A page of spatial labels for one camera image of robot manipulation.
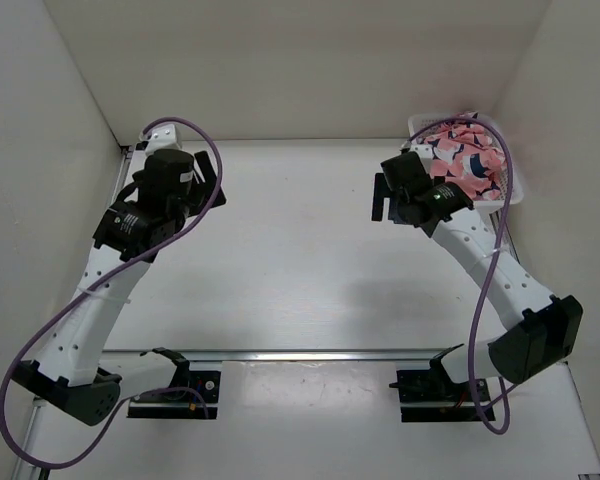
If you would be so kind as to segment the pink shark print shorts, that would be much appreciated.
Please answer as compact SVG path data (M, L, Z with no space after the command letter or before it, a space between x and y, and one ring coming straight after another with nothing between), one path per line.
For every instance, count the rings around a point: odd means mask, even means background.
M501 197L505 155L489 132L473 122L445 122L417 139L432 148L430 176L457 184L473 201Z

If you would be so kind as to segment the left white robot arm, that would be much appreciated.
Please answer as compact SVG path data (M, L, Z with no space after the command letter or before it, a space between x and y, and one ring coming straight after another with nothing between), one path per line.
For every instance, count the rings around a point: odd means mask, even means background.
M16 366L13 380L80 422L102 422L124 398L157 390L186 395L189 362L158 347L130 361L103 360L105 343L156 246L183 231L188 218L222 206L224 193L206 151L148 151L144 166L107 208L75 292L81 302L63 315L46 345Z

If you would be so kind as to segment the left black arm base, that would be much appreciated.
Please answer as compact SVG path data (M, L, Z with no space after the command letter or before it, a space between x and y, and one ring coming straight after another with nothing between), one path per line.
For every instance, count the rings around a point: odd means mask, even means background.
M198 367L183 354L165 348L142 352L168 360L175 367L165 386L143 391L127 407L130 419L216 420L221 387L221 371Z

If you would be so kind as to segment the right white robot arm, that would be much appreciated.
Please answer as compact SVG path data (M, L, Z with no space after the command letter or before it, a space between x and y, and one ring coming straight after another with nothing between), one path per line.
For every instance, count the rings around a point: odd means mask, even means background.
M417 153L402 153L381 168L374 178L372 220L421 229L487 289L505 329L473 347L457 345L436 355L429 375L435 396L456 397L470 376L521 384L572 353L583 316L574 296L556 296L497 249L472 200L456 184L432 179Z

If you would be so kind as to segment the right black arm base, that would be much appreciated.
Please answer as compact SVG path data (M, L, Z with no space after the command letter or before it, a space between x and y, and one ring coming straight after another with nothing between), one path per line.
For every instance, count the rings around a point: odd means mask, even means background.
M456 384L442 367L443 350L427 369L401 369L389 384L398 392L402 423L466 423L480 420L467 382Z

